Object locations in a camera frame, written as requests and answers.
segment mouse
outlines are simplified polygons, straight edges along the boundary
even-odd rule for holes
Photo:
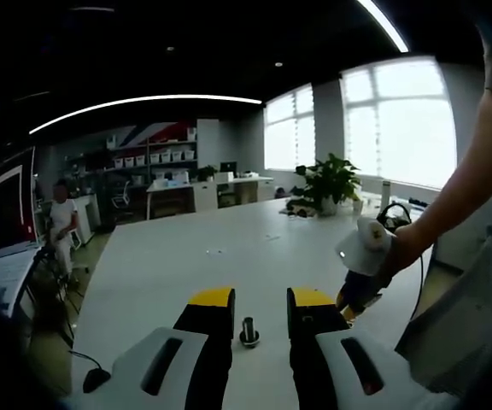
[[[96,368],[86,373],[83,381],[83,393],[91,393],[111,379],[111,374],[102,368]]]

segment white clothing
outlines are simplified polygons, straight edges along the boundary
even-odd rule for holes
[[[50,242],[56,249],[56,258],[61,263],[61,267],[68,275],[72,274],[72,239],[67,234],[60,240],[56,239],[56,235],[62,229],[67,228],[72,223],[72,215],[77,213],[77,207],[73,199],[67,199],[64,203],[52,202],[50,209],[50,218],[52,219],[53,227],[50,229]]]

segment black ceiling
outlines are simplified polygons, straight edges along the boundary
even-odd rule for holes
[[[0,146],[30,144],[29,130],[98,103],[176,93],[265,102],[295,86],[334,79],[344,68],[399,55],[355,0],[14,3],[0,9]],[[473,24],[458,9],[435,3],[377,1],[413,53],[481,65]],[[114,11],[73,10],[85,6]],[[233,117],[245,109],[252,106],[138,102],[64,120],[33,136],[49,141],[178,116]]]

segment person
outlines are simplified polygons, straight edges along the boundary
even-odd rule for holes
[[[443,233],[455,228],[492,197],[492,47],[485,50],[485,90],[473,140],[437,199],[411,225],[398,229],[381,268],[386,277],[413,264]]]
[[[71,256],[72,238],[69,232],[77,227],[77,207],[73,199],[68,197],[66,180],[60,179],[54,186],[54,199],[50,208],[49,241],[55,247],[56,258],[67,278],[70,279],[73,264]]]

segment window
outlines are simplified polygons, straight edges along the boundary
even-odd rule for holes
[[[343,73],[345,152],[360,174],[441,189],[457,166],[454,120],[434,59]]]
[[[295,171],[314,165],[311,85],[268,102],[265,108],[265,169]]]

